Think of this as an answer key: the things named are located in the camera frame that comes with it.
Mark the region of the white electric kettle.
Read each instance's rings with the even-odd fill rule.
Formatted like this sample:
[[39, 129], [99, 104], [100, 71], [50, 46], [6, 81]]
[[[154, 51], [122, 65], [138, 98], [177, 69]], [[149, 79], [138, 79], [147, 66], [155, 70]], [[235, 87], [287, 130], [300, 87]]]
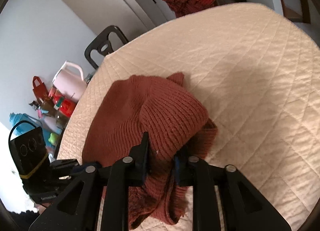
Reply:
[[87, 83], [82, 68], [65, 61], [53, 77], [53, 86], [65, 97], [78, 103], [87, 88]]

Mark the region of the red paper gift bag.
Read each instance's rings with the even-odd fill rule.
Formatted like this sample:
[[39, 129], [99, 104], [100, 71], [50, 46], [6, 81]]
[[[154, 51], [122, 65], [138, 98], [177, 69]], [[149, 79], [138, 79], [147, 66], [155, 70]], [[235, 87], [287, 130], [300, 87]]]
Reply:
[[39, 103], [50, 101], [49, 92], [46, 88], [46, 85], [42, 82], [40, 77], [34, 76], [32, 80], [32, 84], [33, 84], [33, 93]]

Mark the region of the dark plastic chair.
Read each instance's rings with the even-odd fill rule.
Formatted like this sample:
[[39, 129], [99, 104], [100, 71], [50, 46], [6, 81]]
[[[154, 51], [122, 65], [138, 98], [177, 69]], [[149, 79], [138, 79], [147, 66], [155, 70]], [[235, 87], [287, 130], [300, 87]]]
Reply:
[[91, 52], [96, 50], [100, 55], [106, 56], [113, 53], [111, 41], [109, 39], [110, 34], [115, 33], [117, 37], [121, 40], [122, 44], [125, 45], [129, 42], [121, 29], [115, 25], [106, 27], [97, 37], [88, 45], [85, 49], [84, 55], [89, 64], [97, 70], [99, 66], [95, 63], [91, 57]]

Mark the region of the rust knitted sweater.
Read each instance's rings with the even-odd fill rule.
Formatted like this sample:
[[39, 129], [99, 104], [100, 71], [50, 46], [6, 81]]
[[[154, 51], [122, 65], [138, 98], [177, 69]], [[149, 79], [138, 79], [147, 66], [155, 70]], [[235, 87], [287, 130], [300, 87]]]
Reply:
[[89, 128], [82, 161], [107, 167], [127, 156], [148, 132], [151, 172], [129, 189], [129, 228], [147, 217], [174, 225], [185, 214], [187, 188], [174, 182], [172, 161], [183, 147], [206, 158], [217, 134], [206, 108], [183, 87], [184, 75], [133, 75], [112, 83]]

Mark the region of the green small toy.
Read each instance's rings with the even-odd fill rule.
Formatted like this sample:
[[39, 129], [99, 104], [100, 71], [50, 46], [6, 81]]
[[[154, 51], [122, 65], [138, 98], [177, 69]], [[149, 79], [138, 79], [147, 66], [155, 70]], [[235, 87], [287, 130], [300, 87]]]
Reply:
[[60, 139], [60, 136], [53, 132], [50, 134], [48, 141], [52, 146], [57, 146], [59, 139]]

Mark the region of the cream quilted table cover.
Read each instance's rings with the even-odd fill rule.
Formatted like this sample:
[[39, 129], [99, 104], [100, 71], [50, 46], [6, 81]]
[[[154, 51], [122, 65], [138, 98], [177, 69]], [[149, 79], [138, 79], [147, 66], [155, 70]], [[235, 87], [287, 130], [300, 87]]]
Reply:
[[228, 4], [172, 20], [105, 57], [58, 157], [81, 159], [114, 81], [175, 72], [185, 74], [186, 89], [218, 128], [206, 160], [235, 165], [292, 230], [304, 227], [319, 200], [319, 48], [261, 4]]

